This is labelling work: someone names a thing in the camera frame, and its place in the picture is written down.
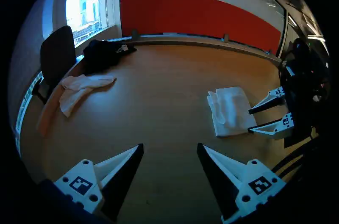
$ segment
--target chair backrest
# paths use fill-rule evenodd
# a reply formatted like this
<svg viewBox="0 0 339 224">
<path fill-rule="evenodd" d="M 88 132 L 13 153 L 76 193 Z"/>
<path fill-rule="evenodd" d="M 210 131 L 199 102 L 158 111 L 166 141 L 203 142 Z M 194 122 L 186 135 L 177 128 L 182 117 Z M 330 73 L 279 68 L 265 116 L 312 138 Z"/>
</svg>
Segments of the chair backrest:
<svg viewBox="0 0 339 224">
<path fill-rule="evenodd" d="M 54 88 L 75 63 L 72 29 L 66 25 L 53 32 L 41 45 L 40 66 L 44 80 Z"/>
</svg>

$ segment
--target black cloth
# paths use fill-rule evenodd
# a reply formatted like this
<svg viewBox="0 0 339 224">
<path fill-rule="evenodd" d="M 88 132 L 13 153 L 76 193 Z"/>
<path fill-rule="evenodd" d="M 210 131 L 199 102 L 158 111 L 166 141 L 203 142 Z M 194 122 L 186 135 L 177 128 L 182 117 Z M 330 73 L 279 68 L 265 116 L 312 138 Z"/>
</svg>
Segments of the black cloth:
<svg viewBox="0 0 339 224">
<path fill-rule="evenodd" d="M 85 75 L 102 72 L 111 66 L 117 65 L 120 59 L 136 49 L 133 45 L 126 45 L 128 50 L 121 49 L 122 43 L 114 41 L 93 40 L 83 50 Z"/>
</svg>

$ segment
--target skyscraper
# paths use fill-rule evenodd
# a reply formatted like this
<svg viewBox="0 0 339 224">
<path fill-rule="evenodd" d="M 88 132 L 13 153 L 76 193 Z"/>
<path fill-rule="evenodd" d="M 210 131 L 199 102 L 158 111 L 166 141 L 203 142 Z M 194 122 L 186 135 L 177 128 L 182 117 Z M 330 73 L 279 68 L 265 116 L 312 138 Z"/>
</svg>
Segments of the skyscraper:
<svg viewBox="0 0 339 224">
<path fill-rule="evenodd" d="M 80 0 L 79 1 L 81 25 L 85 25 L 89 22 L 97 20 L 96 14 L 98 15 L 98 13 L 96 13 L 97 6 L 94 5 L 95 3 L 97 4 L 96 0 Z"/>
</svg>

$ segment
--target white towel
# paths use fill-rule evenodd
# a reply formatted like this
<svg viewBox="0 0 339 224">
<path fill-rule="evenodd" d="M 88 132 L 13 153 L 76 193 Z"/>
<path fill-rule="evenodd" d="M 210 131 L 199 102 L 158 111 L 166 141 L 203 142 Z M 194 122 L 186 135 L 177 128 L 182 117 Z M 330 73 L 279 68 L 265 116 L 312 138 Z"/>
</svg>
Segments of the white towel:
<svg viewBox="0 0 339 224">
<path fill-rule="evenodd" d="M 248 113 L 251 106 L 240 87 L 217 89 L 216 93 L 208 94 L 217 137 L 246 133 L 248 127 L 257 125 L 254 116 Z"/>
<path fill-rule="evenodd" d="M 109 85 L 115 80 L 112 76 L 94 75 L 86 77 L 67 77 L 61 81 L 61 85 L 65 88 L 59 102 L 60 109 L 65 116 L 69 117 L 75 104 L 85 94 L 91 92 L 94 88 Z"/>
</svg>

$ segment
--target window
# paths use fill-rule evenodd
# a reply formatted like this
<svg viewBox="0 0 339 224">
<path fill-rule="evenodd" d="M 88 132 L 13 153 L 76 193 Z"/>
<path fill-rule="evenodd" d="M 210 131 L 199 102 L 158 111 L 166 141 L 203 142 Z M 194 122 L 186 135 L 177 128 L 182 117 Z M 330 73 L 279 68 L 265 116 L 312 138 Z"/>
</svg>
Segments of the window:
<svg viewBox="0 0 339 224">
<path fill-rule="evenodd" d="M 100 0 L 66 0 L 66 19 L 71 27 L 74 45 L 102 29 Z"/>
<path fill-rule="evenodd" d="M 22 102 L 20 105 L 20 109 L 19 109 L 19 113 L 17 116 L 17 122 L 15 124 L 15 130 L 16 130 L 16 138 L 15 138 L 15 144 L 17 146 L 17 150 L 18 153 L 20 154 L 20 132 L 21 132 L 21 126 L 22 126 L 22 122 L 23 122 L 23 118 L 25 115 L 25 111 L 28 107 L 28 104 L 32 98 L 32 90 L 35 86 L 35 84 L 42 78 L 42 72 L 40 72 L 35 79 L 33 80 L 33 82 L 31 83 L 31 85 L 29 86 Z"/>
</svg>

